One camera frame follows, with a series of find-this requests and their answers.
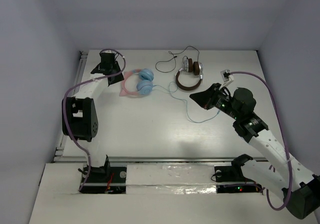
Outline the pink blue cat-ear headphones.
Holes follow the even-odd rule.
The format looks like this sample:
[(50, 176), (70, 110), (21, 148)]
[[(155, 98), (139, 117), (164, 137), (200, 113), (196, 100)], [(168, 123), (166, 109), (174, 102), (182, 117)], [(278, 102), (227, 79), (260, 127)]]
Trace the pink blue cat-ear headphones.
[[(126, 88), (125, 83), (128, 78), (134, 74), (138, 74), (140, 81), (136, 85), (136, 91), (129, 91)], [(126, 71), (123, 78), (124, 79), (121, 82), (121, 91), (119, 93), (120, 97), (148, 95), (153, 90), (154, 73), (150, 69), (133, 69), (131, 71)]]

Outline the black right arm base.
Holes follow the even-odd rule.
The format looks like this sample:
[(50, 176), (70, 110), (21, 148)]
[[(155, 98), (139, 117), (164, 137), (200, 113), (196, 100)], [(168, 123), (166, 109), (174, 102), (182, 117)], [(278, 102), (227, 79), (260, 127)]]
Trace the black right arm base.
[(253, 160), (247, 154), (240, 155), (228, 166), (217, 166), (211, 181), (217, 184), (217, 193), (263, 193), (264, 188), (251, 179), (244, 177), (242, 167)]

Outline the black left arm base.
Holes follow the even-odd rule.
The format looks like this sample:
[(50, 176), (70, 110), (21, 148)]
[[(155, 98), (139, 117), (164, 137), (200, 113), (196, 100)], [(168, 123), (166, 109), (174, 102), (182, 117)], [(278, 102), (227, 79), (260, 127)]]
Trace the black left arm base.
[(88, 178), (88, 166), (79, 168), (82, 174), (80, 193), (83, 194), (125, 194), (126, 193), (126, 166), (111, 166), (108, 156), (100, 167), (91, 167)]

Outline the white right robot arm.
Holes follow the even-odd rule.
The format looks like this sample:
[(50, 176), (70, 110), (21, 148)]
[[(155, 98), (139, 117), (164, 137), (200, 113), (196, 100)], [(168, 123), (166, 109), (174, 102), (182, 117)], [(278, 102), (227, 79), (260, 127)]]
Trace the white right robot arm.
[(205, 110), (215, 107), (234, 119), (233, 128), (238, 136), (270, 163), (267, 167), (243, 154), (231, 162), (234, 179), (247, 178), (261, 184), (281, 198), (286, 209), (298, 219), (319, 208), (319, 176), (286, 153), (268, 125), (255, 114), (256, 100), (250, 90), (237, 88), (230, 95), (216, 83), (205, 91), (190, 94), (190, 98)]

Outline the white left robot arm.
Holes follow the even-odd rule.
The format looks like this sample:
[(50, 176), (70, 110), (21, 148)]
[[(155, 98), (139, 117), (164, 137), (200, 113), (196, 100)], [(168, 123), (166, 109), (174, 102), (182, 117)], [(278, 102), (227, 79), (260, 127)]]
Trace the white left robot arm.
[(61, 102), (62, 131), (86, 157), (86, 169), (83, 175), (88, 176), (94, 169), (94, 176), (100, 181), (106, 181), (111, 176), (111, 168), (102, 162), (93, 164), (88, 149), (98, 133), (98, 115), (95, 99), (108, 87), (110, 81), (123, 79), (126, 68), (126, 58), (113, 49), (99, 52), (100, 62), (94, 67), (89, 79), (69, 88)]

